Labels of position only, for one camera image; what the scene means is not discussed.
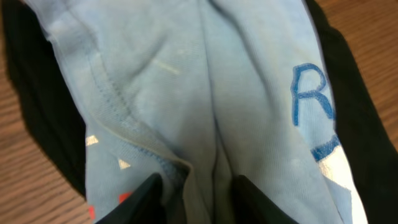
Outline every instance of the stitching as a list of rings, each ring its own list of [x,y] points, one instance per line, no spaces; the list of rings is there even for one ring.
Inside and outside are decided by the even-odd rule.
[[[71,12],[70,8],[66,5],[65,1],[62,1],[62,3],[64,4],[65,8],[69,11],[69,13],[71,14],[71,16],[78,21],[84,28],[86,28],[84,26],[84,24],[82,24],[82,21],[78,20],[75,15]],[[97,87],[98,91],[102,94],[102,97],[106,100],[107,103],[109,103],[112,107],[112,110],[115,112],[116,116],[118,117],[118,120],[121,122],[121,124],[123,124],[123,119],[122,117],[119,115],[119,113],[116,111],[115,106],[112,104],[111,100],[105,95],[104,90],[100,87],[100,85],[98,84],[98,81],[95,77],[95,75],[93,75],[93,69],[92,69],[92,65],[91,65],[91,60],[89,58],[89,55],[87,53],[87,46],[83,44],[82,41],[82,36],[79,33],[78,34],[78,40],[80,42],[80,45],[83,47],[83,51],[84,51],[84,55],[86,57],[86,61],[88,62],[88,65],[90,66],[90,74],[92,79],[94,80],[94,84]],[[124,101],[124,99],[120,96],[120,94],[116,91],[113,83],[111,82],[112,87],[114,88],[116,95],[118,97],[120,97],[120,99],[122,100],[122,104],[124,107],[126,107],[128,115],[131,116],[131,111],[130,109],[126,106],[126,103]],[[158,161],[158,163],[160,164],[160,166],[163,168],[164,172],[166,173],[166,176],[171,180],[171,183],[174,184],[175,187],[178,187],[180,185],[180,183],[183,182],[183,177],[180,175],[180,173],[177,171],[177,169],[173,166],[173,164],[171,164],[171,162],[166,161],[164,158],[161,158],[160,156],[154,154],[153,152],[150,152],[148,150],[145,150],[141,147],[137,147],[139,149],[139,152],[144,153],[147,156],[150,157],[155,157],[156,161]]]

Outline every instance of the seam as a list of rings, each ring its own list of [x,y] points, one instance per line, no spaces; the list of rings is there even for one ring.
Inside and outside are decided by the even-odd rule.
[[[69,12],[70,15],[72,16],[72,18],[74,18],[74,19],[84,28],[84,30],[86,30],[86,32],[87,32],[87,29],[88,29],[88,28],[86,27],[86,25],[84,25],[84,23],[82,23],[82,21],[80,21],[79,19],[76,18],[76,16],[74,15],[74,13],[70,10],[70,8],[68,7],[68,5],[65,3],[65,1],[61,1],[61,2],[62,2],[62,4],[65,6],[65,9],[68,10],[68,12]],[[127,117],[125,117],[125,118],[123,119],[123,118],[121,117],[121,115],[116,111],[115,106],[112,104],[111,100],[105,95],[104,90],[103,90],[103,89],[100,87],[100,85],[98,84],[98,81],[97,81],[95,75],[93,75],[92,64],[91,64],[89,55],[87,54],[87,46],[85,46],[85,45],[83,44],[81,34],[78,34],[78,41],[80,42],[79,44],[80,44],[80,45],[82,46],[82,48],[83,48],[84,55],[85,55],[85,57],[86,57],[86,61],[87,61],[88,65],[90,66],[90,74],[91,74],[92,79],[94,80],[95,86],[97,87],[98,91],[102,94],[102,97],[106,100],[106,102],[107,102],[109,105],[111,105],[111,108],[112,108],[112,110],[115,112],[115,115],[116,115],[116,117],[118,118],[119,122],[120,122],[121,124],[123,124],[123,121],[124,121]],[[106,70],[104,70],[104,72],[105,72],[105,74],[106,74],[106,77],[109,79],[109,75],[106,73]],[[116,89],[115,89],[113,83],[112,83],[112,82],[110,82],[110,83],[112,84],[112,87],[113,87],[114,91],[116,92]],[[126,106],[126,103],[125,103],[124,99],[121,97],[121,95],[120,95],[119,93],[116,93],[116,96],[118,96],[118,97],[121,99],[121,101],[122,101],[122,103],[123,103],[123,106],[127,109],[128,116],[130,116],[133,120],[135,120],[135,119],[131,116],[131,110]],[[180,179],[181,179],[182,177],[181,177],[181,175],[179,175],[179,173],[177,172],[176,168],[175,168],[172,164],[170,164],[169,161],[166,161],[164,158],[161,158],[160,156],[156,155],[156,154],[153,153],[153,152],[150,152],[150,151],[144,149],[143,147],[138,147],[138,148],[141,149],[141,152],[143,152],[143,153],[146,154],[147,156],[149,156],[149,155],[150,155],[150,156],[154,156],[154,158],[155,158],[155,159],[159,162],[159,164],[162,166],[164,172],[166,173],[166,176],[170,179],[171,183],[173,183],[174,186],[179,186],[179,185],[180,185],[180,183],[181,183]]]

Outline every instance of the red print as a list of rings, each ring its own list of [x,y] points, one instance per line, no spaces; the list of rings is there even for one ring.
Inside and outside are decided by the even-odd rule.
[[[125,199],[127,199],[131,195],[131,193],[132,192],[128,192],[128,193],[119,195],[119,203],[122,203]]]

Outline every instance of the black garment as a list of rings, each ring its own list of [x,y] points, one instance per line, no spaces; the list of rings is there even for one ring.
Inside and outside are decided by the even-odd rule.
[[[342,34],[306,0],[321,42],[336,106],[337,135],[369,223],[398,220],[398,153],[390,142]]]
[[[71,185],[85,196],[85,124],[39,22],[27,6],[2,1],[9,78],[30,135]]]
[[[314,0],[306,2],[333,90],[337,135],[368,221],[398,220],[398,153],[382,126],[345,39],[330,27]],[[52,47],[27,6],[17,0],[2,3],[9,76],[19,93],[27,128],[72,186],[84,195],[85,125],[63,81]]]

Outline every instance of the black fabric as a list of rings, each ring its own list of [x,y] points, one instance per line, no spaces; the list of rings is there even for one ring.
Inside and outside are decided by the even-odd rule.
[[[162,196],[162,178],[152,174],[137,190],[97,224],[166,224]]]
[[[336,132],[369,223],[398,220],[398,153],[390,142],[342,34],[306,0],[323,50],[336,106]]]
[[[243,175],[233,179],[231,197],[236,224],[297,224]]]
[[[2,1],[9,78],[30,135],[69,183],[85,196],[85,124],[77,111],[35,14]]]
[[[398,220],[398,154],[391,144],[343,36],[314,0],[306,0],[325,59],[336,106],[337,135],[369,223]],[[26,126],[62,174],[85,193],[85,125],[34,13],[2,2],[9,76]]]

